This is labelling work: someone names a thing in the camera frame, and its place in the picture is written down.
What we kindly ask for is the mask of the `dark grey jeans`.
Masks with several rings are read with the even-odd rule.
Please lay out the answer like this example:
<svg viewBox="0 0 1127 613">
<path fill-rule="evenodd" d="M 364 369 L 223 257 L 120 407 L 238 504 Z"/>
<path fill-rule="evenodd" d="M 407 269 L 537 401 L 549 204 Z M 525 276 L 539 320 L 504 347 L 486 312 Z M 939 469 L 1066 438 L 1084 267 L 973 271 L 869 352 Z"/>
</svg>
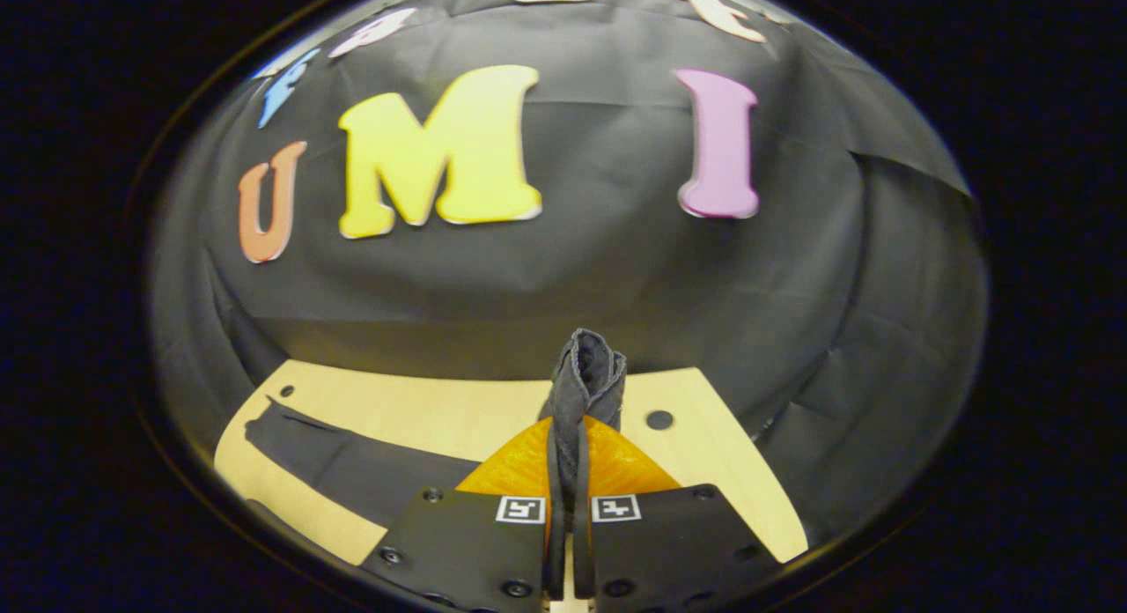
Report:
<svg viewBox="0 0 1127 613">
<path fill-rule="evenodd" d="M 548 417 L 553 421 L 558 505 L 564 509 L 564 577 L 566 541 L 576 519 L 586 454 L 580 444 L 583 420 L 594 417 L 619 429 L 624 385 L 625 357 L 609 348 L 604 337 L 579 329 L 564 346 L 535 420 Z M 230 432 L 323 498 L 354 515 L 384 523 L 402 512 L 407 490 L 461 485 L 483 464 L 370 438 L 317 421 L 277 400 L 270 400 L 254 419 L 231 425 Z M 552 599 L 564 598 L 564 593 L 561 585 L 560 595 Z"/>
</svg>

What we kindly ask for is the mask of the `black backdrop cloth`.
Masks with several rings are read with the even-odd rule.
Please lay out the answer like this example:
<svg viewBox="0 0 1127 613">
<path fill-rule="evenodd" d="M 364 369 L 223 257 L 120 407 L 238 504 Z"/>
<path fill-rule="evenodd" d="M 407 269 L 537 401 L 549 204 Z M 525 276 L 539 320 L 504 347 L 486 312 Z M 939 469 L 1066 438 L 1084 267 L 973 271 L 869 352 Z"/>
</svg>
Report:
<svg viewBox="0 0 1127 613">
<path fill-rule="evenodd" d="M 765 0 L 365 0 L 233 88 L 166 184 L 151 267 L 162 405 L 211 457 L 285 358 L 548 375 L 585 328 L 630 373 L 696 366 L 816 542 L 909 489 L 961 415 L 990 278 L 928 119 L 850 44 Z M 544 211 L 349 240 L 335 119 L 431 112 L 455 75 L 535 68 L 520 119 Z"/>
</svg>

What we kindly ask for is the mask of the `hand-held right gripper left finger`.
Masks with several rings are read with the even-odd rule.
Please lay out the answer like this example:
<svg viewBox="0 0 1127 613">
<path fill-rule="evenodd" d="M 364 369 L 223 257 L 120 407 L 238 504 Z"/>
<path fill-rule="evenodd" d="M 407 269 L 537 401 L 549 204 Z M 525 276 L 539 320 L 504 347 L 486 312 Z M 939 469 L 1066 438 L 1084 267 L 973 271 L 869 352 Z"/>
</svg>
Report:
<svg viewBox="0 0 1127 613">
<path fill-rule="evenodd" d="M 406 505 L 365 570 L 458 613 L 544 613 L 564 585 L 553 421 L 508 439 L 461 485 Z"/>
</svg>

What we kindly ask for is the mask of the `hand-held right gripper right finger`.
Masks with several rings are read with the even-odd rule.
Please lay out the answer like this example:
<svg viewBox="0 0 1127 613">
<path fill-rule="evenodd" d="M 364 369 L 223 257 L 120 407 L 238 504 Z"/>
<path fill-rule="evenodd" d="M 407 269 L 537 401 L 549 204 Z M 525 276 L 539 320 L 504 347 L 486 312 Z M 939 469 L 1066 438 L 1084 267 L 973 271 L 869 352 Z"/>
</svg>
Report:
<svg viewBox="0 0 1127 613">
<path fill-rule="evenodd" d="M 596 612 L 706 612 L 780 569 L 716 485 L 680 485 L 615 429 L 584 417 L 575 586 Z"/>
</svg>

